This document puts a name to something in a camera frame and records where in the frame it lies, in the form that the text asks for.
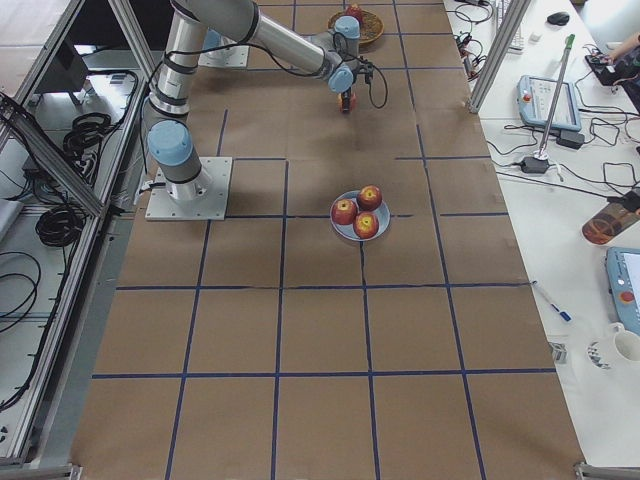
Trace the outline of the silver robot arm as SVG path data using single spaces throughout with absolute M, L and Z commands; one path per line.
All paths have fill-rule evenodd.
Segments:
M 221 35 L 219 32 L 208 29 L 204 37 L 202 45 L 202 54 L 218 54 L 222 52 L 228 45 L 233 43 L 229 38 Z
M 359 53 L 360 23 L 340 16 L 327 30 L 302 36 L 263 13 L 254 1 L 175 1 L 165 52 L 152 72 L 142 110 L 143 154 L 153 157 L 173 199 L 203 195 L 211 180 L 192 144 L 186 119 L 189 95 L 201 66 L 231 68 L 235 56 L 254 48 L 288 73 L 326 81 L 340 108 L 353 105 L 357 77 L 374 66 Z

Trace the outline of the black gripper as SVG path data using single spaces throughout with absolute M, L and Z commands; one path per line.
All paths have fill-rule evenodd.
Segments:
M 349 68 L 353 75 L 353 82 L 356 82 L 359 76 L 364 79 L 366 85 L 370 86 L 374 77 L 374 64 L 364 57 L 354 57 L 349 61 Z M 346 90 L 340 94 L 340 112 L 348 114 L 350 112 L 350 90 Z

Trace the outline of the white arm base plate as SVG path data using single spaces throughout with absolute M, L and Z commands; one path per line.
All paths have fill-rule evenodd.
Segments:
M 201 172 L 191 182 L 172 183 L 159 169 L 146 207 L 149 221 L 223 220 L 232 176 L 231 157 L 200 157 Z
M 216 69 L 245 69 L 248 63 L 249 47 L 228 45 L 218 54 L 201 54 L 198 65 Z

